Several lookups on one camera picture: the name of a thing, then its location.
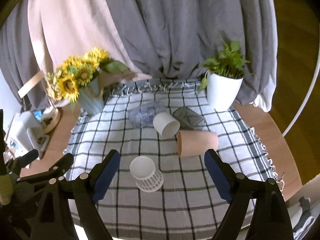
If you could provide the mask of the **checkered paper cup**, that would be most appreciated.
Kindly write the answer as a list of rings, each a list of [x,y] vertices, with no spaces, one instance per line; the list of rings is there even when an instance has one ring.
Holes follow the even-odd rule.
[[[155,192],[164,183],[163,173],[153,160],[146,156],[138,156],[131,161],[130,173],[135,178],[137,187],[143,192]]]

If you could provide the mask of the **pink plastic cup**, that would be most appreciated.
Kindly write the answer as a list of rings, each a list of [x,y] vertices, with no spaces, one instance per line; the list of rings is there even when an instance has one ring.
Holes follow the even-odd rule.
[[[177,153],[179,157],[203,155],[206,150],[217,151],[218,135],[210,131],[179,131],[177,134]]]

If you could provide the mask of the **grey transparent cup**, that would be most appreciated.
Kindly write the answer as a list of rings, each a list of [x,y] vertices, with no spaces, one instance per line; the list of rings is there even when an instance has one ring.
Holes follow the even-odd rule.
[[[204,127],[204,116],[196,113],[195,111],[189,109],[188,107],[180,107],[172,116],[179,121],[180,130],[203,130]]]

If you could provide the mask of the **clear cup blue print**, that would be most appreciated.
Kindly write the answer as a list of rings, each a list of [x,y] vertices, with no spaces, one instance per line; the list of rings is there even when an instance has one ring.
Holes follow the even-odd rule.
[[[140,129],[152,124],[154,117],[165,112],[166,107],[160,101],[152,101],[128,111],[128,117],[134,129]]]

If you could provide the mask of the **white plastic cup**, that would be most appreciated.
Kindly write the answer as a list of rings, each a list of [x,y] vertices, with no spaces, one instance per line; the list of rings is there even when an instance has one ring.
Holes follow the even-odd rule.
[[[163,139],[174,137],[180,129],[180,122],[167,112],[158,113],[152,124]]]

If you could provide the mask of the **plaid tablecloth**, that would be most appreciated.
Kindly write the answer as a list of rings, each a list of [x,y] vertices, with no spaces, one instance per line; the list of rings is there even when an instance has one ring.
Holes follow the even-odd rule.
[[[163,139],[152,125],[132,127],[128,112],[152,101],[169,113],[188,107],[204,117],[204,130],[219,139],[218,155],[249,179],[277,178],[272,160],[254,129],[234,109],[217,112],[208,105],[198,80],[153,79],[108,86],[101,113],[82,113],[72,129],[66,152],[74,155],[66,174],[73,180],[89,172],[110,152],[120,153],[120,167],[97,209],[113,237],[121,239],[209,239],[220,225],[228,204],[207,172],[203,157],[180,158],[176,138]],[[153,160],[163,173],[156,192],[141,191],[130,173],[136,157]]]

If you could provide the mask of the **round wooden tray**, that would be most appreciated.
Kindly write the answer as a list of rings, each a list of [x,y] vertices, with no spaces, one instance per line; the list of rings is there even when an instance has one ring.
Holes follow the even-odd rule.
[[[41,126],[44,134],[51,132],[59,123],[61,113],[58,108],[48,107],[41,116]]]

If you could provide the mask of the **white appliance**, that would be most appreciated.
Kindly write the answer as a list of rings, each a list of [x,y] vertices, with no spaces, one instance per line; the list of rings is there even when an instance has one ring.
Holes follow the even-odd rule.
[[[33,113],[16,113],[9,125],[6,143],[14,149],[15,157],[21,157],[36,149],[42,159],[50,136],[45,134]]]

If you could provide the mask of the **light blue ribbed vase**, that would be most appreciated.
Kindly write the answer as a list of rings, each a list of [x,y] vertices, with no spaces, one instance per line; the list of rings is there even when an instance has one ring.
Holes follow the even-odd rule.
[[[104,109],[103,93],[104,90],[97,76],[86,86],[79,89],[78,103],[87,114],[97,115]]]

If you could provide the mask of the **white plant pot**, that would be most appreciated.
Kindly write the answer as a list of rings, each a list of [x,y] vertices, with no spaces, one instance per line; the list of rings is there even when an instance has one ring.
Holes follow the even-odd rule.
[[[216,111],[226,111],[234,102],[243,79],[231,79],[213,72],[207,75],[207,101]]]

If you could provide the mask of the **yellow sunflower bouquet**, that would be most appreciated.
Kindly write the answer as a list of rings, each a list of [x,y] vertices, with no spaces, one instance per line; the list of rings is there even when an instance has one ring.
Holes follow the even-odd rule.
[[[126,74],[130,69],[122,62],[113,59],[109,52],[94,47],[82,56],[69,56],[58,65],[55,72],[45,74],[46,92],[52,103],[70,103],[75,109],[79,89],[90,83],[100,74]]]

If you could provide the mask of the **green pothos plant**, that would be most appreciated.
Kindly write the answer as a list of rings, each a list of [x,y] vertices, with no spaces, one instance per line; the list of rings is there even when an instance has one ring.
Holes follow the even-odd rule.
[[[221,40],[223,50],[220,50],[217,56],[208,57],[203,63],[203,67],[207,69],[198,91],[204,90],[209,85],[208,73],[216,74],[221,77],[237,80],[242,79],[248,75],[254,75],[255,72],[245,74],[245,66],[248,61],[241,53],[241,42],[231,41],[227,44]]]

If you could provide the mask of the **grey curtain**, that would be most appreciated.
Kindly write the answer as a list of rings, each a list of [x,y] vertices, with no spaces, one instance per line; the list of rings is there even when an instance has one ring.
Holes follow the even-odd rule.
[[[106,0],[130,60],[151,77],[195,79],[222,41],[238,40],[250,61],[236,101],[268,112],[276,90],[277,26],[273,0]],[[1,29],[1,73],[13,94],[38,71],[20,0]]]

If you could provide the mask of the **pink beige curtain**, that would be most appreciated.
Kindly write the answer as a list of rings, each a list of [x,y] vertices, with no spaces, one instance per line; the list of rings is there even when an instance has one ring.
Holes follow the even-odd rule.
[[[130,60],[106,0],[28,0],[28,26],[44,73],[56,71],[68,56],[82,56],[97,47],[128,66],[123,74],[103,73],[102,86],[152,78]]]

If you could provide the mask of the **black handheld gripper frame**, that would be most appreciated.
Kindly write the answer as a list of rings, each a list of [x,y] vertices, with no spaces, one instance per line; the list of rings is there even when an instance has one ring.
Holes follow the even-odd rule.
[[[35,161],[39,152],[32,149],[22,157],[4,161],[3,153],[8,149],[4,135],[1,129],[1,239],[30,239],[28,220],[35,217],[44,188],[50,179],[65,175],[74,157],[68,153],[48,171],[22,178],[21,169]]]

